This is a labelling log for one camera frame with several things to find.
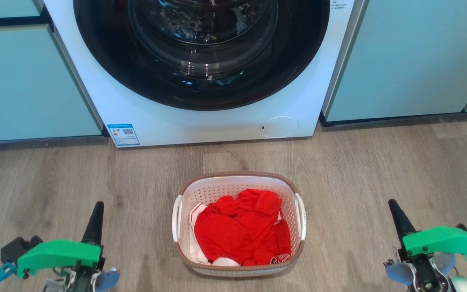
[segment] washing machine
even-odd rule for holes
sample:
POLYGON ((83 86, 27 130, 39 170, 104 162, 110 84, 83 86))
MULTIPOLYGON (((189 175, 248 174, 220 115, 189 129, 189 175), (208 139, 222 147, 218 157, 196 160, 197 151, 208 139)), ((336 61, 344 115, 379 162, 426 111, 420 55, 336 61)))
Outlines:
POLYGON ((313 135, 354 0, 44 0, 115 145, 313 135))

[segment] plastic basket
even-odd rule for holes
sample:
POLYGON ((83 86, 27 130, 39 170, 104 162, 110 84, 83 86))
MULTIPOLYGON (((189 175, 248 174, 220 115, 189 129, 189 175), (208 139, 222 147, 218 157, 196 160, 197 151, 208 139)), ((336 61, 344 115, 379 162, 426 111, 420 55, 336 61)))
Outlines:
POLYGON ((278 174, 254 172, 225 172, 207 174, 190 181, 174 202, 172 210, 172 237, 176 249, 185 264, 198 273, 217 277, 257 277, 275 274, 293 264, 304 248, 306 239, 306 210, 296 188, 286 178, 278 174), (269 190, 282 199, 284 219, 291 233, 291 258, 281 264, 266 266, 209 266, 189 260, 189 213, 198 204, 217 201, 222 196, 234 198, 245 189, 269 190))

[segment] wooden floor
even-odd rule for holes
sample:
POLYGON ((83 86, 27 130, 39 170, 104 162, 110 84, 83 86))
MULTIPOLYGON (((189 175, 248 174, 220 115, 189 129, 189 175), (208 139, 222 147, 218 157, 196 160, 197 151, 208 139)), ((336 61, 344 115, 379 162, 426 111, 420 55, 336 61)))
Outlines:
MULTIPOLYGON (((467 225, 467 121, 319 127, 311 139, 117 150, 105 141, 0 145, 0 248, 17 236, 80 240, 93 205, 105 203, 106 267, 113 292, 403 292, 382 262, 398 246, 387 201, 418 229, 467 225), (200 277, 178 257, 171 211, 194 176, 250 170, 295 183, 308 216, 296 266, 263 279, 200 277)), ((467 276, 467 263, 458 268, 467 276)), ((13 277, 0 292, 40 292, 13 277)))

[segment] basket handle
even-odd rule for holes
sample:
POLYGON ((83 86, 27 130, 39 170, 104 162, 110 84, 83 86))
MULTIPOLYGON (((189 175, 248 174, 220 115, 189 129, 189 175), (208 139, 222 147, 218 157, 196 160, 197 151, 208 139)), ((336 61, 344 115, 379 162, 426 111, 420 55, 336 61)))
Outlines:
POLYGON ((182 203, 183 197, 179 195, 174 202, 174 207, 172 207, 172 239, 174 242, 178 242, 180 238, 182 203))
POLYGON ((297 216, 299 216, 299 224, 302 226, 300 229, 302 234, 300 235, 301 240, 306 240, 306 231, 307 231, 307 219, 306 219, 306 207, 304 207, 304 201, 302 201, 302 197, 299 194, 295 194, 295 206, 297 208, 297 216))

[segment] washing machine door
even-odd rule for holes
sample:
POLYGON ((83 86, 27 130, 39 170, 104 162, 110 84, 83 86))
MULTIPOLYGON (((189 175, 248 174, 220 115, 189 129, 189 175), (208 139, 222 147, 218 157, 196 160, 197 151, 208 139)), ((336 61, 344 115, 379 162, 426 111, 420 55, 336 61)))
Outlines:
POLYGON ((329 0, 74 0, 111 76, 145 98, 224 110, 291 83, 322 44, 329 0))

